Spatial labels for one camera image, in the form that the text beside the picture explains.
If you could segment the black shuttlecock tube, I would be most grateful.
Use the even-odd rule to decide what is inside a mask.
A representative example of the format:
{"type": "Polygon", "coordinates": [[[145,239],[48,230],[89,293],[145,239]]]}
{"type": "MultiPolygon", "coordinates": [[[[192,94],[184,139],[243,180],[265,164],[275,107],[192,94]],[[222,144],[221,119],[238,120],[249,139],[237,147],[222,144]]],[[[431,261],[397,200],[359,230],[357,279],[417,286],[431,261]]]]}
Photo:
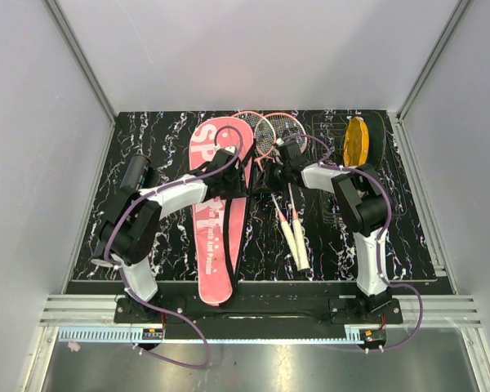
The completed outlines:
{"type": "Polygon", "coordinates": [[[130,187],[138,190],[152,188],[156,184],[156,171],[151,166],[150,158],[143,154],[133,155],[122,178],[120,187],[130,187]]]}

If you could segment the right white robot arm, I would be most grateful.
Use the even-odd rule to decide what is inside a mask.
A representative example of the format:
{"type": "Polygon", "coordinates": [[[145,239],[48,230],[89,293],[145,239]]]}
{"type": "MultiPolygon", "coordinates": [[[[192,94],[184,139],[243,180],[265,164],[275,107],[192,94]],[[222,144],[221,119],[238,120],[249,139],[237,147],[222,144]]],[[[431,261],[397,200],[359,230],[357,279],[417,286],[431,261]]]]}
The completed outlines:
{"type": "Polygon", "coordinates": [[[312,161],[294,140],[278,140],[262,165],[260,189],[274,192],[294,184],[334,195],[343,223],[354,236],[358,263],[354,313],[362,323],[374,323],[391,301],[390,283],[382,266],[390,202],[374,167],[343,167],[312,161]]]}

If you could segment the pink racket bag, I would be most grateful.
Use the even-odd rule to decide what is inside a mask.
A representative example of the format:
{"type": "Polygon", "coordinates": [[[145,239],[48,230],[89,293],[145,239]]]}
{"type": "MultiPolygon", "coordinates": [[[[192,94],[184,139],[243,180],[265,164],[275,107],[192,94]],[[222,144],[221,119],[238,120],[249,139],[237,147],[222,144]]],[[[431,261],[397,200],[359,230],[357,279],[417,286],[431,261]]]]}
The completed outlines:
{"type": "Polygon", "coordinates": [[[243,148],[239,161],[246,177],[247,196],[214,198],[193,206],[194,242],[198,263],[198,293],[202,301],[219,306],[232,295],[238,281],[246,217],[250,204],[254,153],[253,131],[242,119],[219,117],[197,127],[189,142],[189,169],[200,169],[214,155],[215,145],[243,148]]]}

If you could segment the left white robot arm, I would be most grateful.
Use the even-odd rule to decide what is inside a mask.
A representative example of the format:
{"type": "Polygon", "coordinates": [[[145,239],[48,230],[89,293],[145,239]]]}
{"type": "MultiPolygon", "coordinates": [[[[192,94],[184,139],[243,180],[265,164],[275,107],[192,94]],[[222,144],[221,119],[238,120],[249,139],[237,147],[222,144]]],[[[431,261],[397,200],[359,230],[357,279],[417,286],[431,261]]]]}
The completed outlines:
{"type": "Polygon", "coordinates": [[[149,261],[159,222],[187,207],[193,211],[200,297],[218,306],[232,296],[251,169],[249,156],[239,157],[233,147],[227,147],[179,179],[145,189],[149,164],[141,160],[130,165],[130,181],[106,208],[99,239],[104,261],[121,270],[126,290],[135,299],[131,313],[139,321],[152,323],[160,312],[149,261]]]}

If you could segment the clear tube lid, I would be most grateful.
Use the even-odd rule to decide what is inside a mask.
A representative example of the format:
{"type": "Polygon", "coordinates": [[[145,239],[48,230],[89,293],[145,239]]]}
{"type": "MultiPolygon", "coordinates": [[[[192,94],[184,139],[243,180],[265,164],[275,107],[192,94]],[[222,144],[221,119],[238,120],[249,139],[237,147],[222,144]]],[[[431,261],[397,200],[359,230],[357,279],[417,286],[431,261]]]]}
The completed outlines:
{"type": "Polygon", "coordinates": [[[99,267],[102,267],[102,268],[113,268],[114,267],[114,265],[111,262],[105,261],[105,260],[102,260],[102,259],[91,258],[90,262],[93,265],[96,265],[96,266],[99,266],[99,267]]]}

